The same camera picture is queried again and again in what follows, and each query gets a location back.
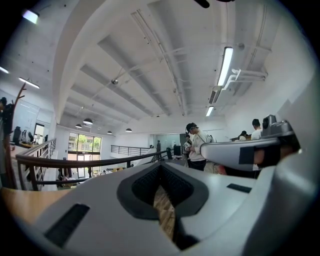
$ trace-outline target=black pants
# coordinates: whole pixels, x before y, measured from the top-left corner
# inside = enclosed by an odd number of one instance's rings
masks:
[[[191,166],[190,168],[199,170],[199,171],[204,171],[205,170],[205,166],[207,163],[207,160],[202,160],[202,161],[190,161]]]

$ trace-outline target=floor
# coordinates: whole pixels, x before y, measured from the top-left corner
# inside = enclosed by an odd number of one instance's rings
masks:
[[[217,174],[217,167],[212,162],[207,162],[204,168],[206,173]],[[174,227],[175,227],[175,209],[170,203],[169,198],[165,190],[160,186],[155,193],[153,207],[159,212],[160,226],[166,235],[173,239]]]

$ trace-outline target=ceiling light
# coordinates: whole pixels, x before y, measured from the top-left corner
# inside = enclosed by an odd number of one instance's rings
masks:
[[[234,49],[232,47],[225,47],[223,53],[223,60],[222,60],[222,68],[220,71],[220,76],[218,80],[218,86],[223,86],[229,71],[232,54]]]
[[[3,68],[2,66],[0,66],[0,70],[1,70],[2,72],[4,72],[4,73],[9,74],[9,71],[8,71],[8,70],[6,70],[5,68]]]
[[[31,21],[32,23],[37,24],[39,14],[30,10],[25,10],[22,16],[28,21]]]
[[[86,125],[92,125],[93,124],[93,122],[92,122],[92,120],[90,118],[84,119],[83,123],[85,123]]]
[[[209,109],[208,109],[208,111],[207,111],[207,113],[206,113],[206,117],[210,116],[212,110],[214,110],[214,109],[215,109],[214,106],[210,106]]]
[[[35,88],[40,89],[39,85],[36,85],[36,84],[34,84],[34,83],[32,83],[32,82],[29,82],[29,81],[23,79],[22,77],[19,77],[19,80],[22,81],[22,82],[24,82],[24,83],[26,83],[27,85],[30,85],[30,86],[33,86],[33,87],[35,87]]]

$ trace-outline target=white hoodie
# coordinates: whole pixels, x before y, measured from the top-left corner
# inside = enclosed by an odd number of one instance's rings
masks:
[[[192,147],[194,147],[195,152],[190,152],[191,162],[206,160],[200,154],[200,147],[204,143],[207,143],[207,136],[199,129],[198,133],[193,136]]]

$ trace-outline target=glass door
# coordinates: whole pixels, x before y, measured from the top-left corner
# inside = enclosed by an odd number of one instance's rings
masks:
[[[78,161],[84,161],[85,160],[85,155],[84,154],[78,154],[77,155],[77,160]],[[85,168],[78,168],[78,179],[86,177],[85,175]]]

